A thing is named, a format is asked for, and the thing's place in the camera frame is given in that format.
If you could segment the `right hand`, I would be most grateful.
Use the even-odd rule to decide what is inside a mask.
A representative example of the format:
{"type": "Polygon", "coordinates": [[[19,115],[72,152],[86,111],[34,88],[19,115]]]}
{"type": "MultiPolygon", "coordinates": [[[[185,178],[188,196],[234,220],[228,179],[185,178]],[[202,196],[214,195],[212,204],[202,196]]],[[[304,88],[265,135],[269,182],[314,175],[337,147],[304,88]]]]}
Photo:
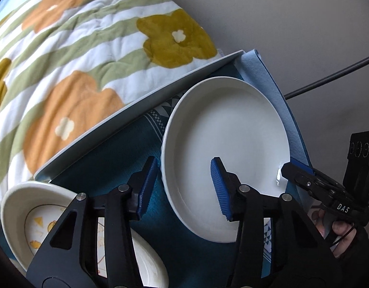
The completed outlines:
{"type": "MultiPolygon", "coordinates": [[[[311,214],[311,219],[318,229],[319,233],[324,237],[326,234],[326,229],[324,227],[324,217],[325,211],[322,209],[314,210],[311,214]]],[[[332,249],[332,253],[335,258],[339,258],[341,255],[345,253],[348,247],[353,242],[356,236],[356,229],[342,221],[335,221],[332,224],[332,230],[337,235],[335,240],[339,240],[339,242],[334,245],[334,249],[332,249]]]]}

